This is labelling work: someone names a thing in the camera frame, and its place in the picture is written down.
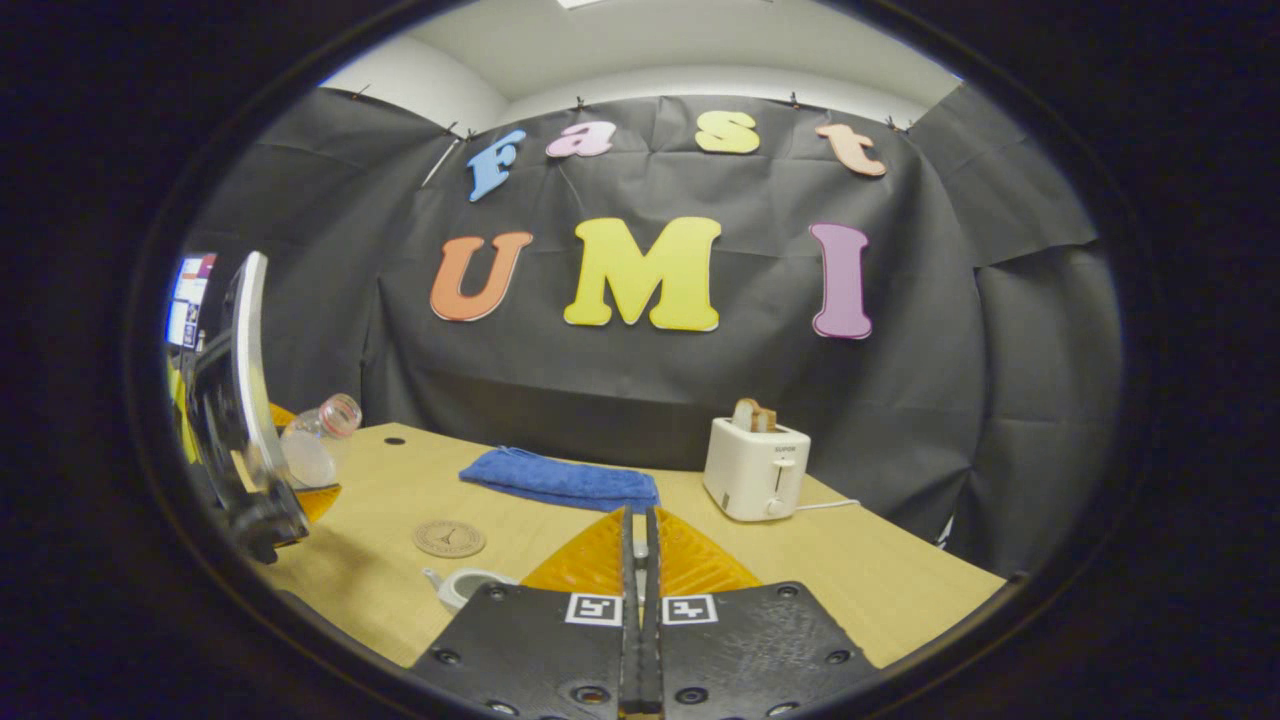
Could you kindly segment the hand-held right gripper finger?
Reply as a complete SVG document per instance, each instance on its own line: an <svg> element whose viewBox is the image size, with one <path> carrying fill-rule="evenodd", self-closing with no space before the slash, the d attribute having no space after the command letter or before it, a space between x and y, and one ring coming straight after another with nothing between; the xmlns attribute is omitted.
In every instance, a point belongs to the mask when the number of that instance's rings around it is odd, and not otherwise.
<svg viewBox="0 0 1280 720"><path fill-rule="evenodd" d="M410 667L462 707L497 719L620 719L635 698L640 607L634 511L605 550L616 593L486 582Z"/></svg>
<svg viewBox="0 0 1280 720"><path fill-rule="evenodd" d="M759 582L664 509L646 533L644 697L663 719L790 719L877 674L801 582Z"/></svg>

